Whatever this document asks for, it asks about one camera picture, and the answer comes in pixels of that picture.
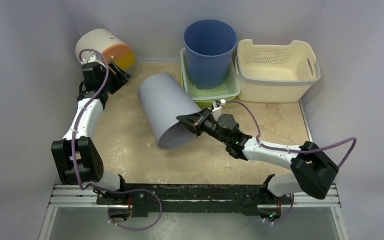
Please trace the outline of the grey plastic bucket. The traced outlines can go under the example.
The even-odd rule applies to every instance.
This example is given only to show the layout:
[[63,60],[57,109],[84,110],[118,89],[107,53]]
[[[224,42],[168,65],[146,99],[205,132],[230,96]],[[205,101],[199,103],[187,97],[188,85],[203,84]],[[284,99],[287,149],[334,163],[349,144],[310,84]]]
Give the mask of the grey plastic bucket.
[[201,108],[169,73],[148,77],[137,95],[159,149],[173,150],[197,137],[177,117],[198,113]]

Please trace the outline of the blue plastic bucket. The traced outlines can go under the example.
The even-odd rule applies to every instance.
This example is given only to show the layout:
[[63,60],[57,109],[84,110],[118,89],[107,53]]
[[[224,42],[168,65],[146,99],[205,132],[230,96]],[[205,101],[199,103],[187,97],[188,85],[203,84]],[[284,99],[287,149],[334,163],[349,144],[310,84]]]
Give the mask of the blue plastic bucket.
[[198,89],[220,86],[228,74],[238,44],[236,31],[218,20],[192,23],[183,34],[186,70]]

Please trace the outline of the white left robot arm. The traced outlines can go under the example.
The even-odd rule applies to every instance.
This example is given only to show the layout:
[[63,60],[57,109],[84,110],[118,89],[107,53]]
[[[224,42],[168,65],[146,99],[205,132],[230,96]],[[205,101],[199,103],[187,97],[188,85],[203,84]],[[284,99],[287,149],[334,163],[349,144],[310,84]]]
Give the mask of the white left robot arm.
[[84,81],[79,86],[75,119],[63,139],[51,145],[56,169],[63,184],[78,185],[81,182],[84,187],[92,184],[110,191],[110,199],[122,205],[129,199],[126,182],[121,175],[104,169],[92,138],[109,94],[115,94],[127,84],[131,75],[113,61],[106,68],[93,59],[82,65],[82,72]]

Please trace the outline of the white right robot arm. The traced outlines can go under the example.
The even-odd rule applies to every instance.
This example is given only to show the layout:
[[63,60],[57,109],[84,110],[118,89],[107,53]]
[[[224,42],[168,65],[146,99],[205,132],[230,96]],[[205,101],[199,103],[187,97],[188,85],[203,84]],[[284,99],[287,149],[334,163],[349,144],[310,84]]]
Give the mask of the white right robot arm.
[[177,120],[196,136],[203,133],[225,145],[235,159],[260,161],[290,170],[291,173],[269,177],[260,196],[268,204],[292,193],[306,193],[318,200],[326,198],[339,167],[313,142],[304,145],[281,145],[259,141],[240,131],[240,125],[231,114],[215,119],[209,109],[177,116]]

